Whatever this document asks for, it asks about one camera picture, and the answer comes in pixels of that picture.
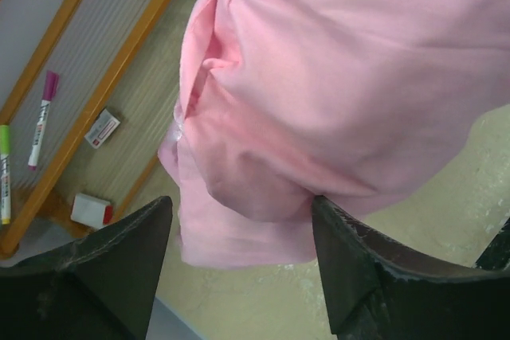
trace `white eraser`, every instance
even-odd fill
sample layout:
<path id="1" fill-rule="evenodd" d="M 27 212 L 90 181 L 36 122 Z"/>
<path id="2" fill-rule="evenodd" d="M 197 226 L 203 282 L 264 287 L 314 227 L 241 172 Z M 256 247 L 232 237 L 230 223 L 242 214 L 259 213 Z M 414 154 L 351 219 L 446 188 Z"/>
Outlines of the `white eraser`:
<path id="1" fill-rule="evenodd" d="M 85 139 L 94 149 L 97 149 L 119 125 L 120 121 L 105 108 L 85 135 Z"/>
<path id="2" fill-rule="evenodd" d="M 102 229 L 113 218 L 113 207 L 109 201 L 91 197 L 79 193 L 74 197 L 73 211 L 71 220 L 93 227 Z"/>

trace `pink fabric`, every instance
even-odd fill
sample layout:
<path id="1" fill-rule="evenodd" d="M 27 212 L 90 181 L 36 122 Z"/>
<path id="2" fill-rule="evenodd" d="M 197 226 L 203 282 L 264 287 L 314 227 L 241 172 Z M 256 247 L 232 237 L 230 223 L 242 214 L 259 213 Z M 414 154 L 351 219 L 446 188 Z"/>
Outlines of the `pink fabric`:
<path id="1" fill-rule="evenodd" d="M 159 151 L 182 258 L 312 260 L 312 197 L 408 197 L 510 101 L 509 48 L 508 0 L 198 0 Z"/>

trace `wooden frame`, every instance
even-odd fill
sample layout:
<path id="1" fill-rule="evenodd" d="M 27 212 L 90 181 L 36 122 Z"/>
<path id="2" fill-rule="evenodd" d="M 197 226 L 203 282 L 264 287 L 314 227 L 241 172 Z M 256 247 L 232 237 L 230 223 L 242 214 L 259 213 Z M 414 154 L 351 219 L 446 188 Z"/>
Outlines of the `wooden frame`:
<path id="1" fill-rule="evenodd" d="M 20 213 L 14 219 L 13 223 L 7 228 L 5 235 L 0 241 L 0 254 L 3 254 L 3 256 L 9 256 L 16 251 L 19 240 L 23 237 L 31 221 L 36 217 L 42 206 L 48 200 L 49 195 L 53 192 L 53 187 L 81 144 L 85 133 L 92 126 L 96 116 L 104 107 L 115 86 L 119 83 L 121 77 L 128 69 L 129 64 L 133 61 L 135 55 L 145 42 L 148 34 L 152 31 L 155 23 L 159 20 L 169 3 L 170 0 L 150 0 L 140 19 L 136 22 L 131 33 L 121 46 L 119 52 L 116 54 L 113 62 L 108 67 L 108 70 L 104 74 L 102 80 L 97 85 L 96 90 L 85 105 L 83 111 L 76 119 L 76 122 L 73 124 L 64 142 L 61 144 L 61 147 L 54 159 L 43 173 L 41 180 L 31 193 L 29 193 L 28 199 L 23 205 Z M 13 96 L 14 101 L 17 101 L 17 105 L 21 103 L 24 96 L 25 92 L 19 96 Z M 16 112 L 16 109 L 17 108 L 10 111 L 9 114 L 5 114 L 5 116 L 8 116 L 9 118 L 7 119 L 4 117 L 1 121 L 10 120 L 12 115 Z M 120 217 L 124 214 L 128 204 L 136 195 L 145 179 L 147 179 L 156 163 L 157 162 L 154 158 L 149 162 L 146 170 L 142 173 L 139 180 L 131 188 L 128 196 L 124 199 L 124 202 L 121 204 L 120 210 L 117 212 L 116 216 Z"/>
<path id="2" fill-rule="evenodd" d="M 22 75 L 14 85 L 13 91 L 0 111 L 1 124 L 8 124 L 16 114 L 16 111 L 18 111 L 22 101 L 32 88 L 33 82 L 39 75 L 53 48 L 55 48 L 55 45 L 60 40 L 80 3 L 81 0 L 64 0 L 62 2 L 41 42 L 39 42 L 39 45 L 33 52 L 29 63 L 23 69 Z"/>

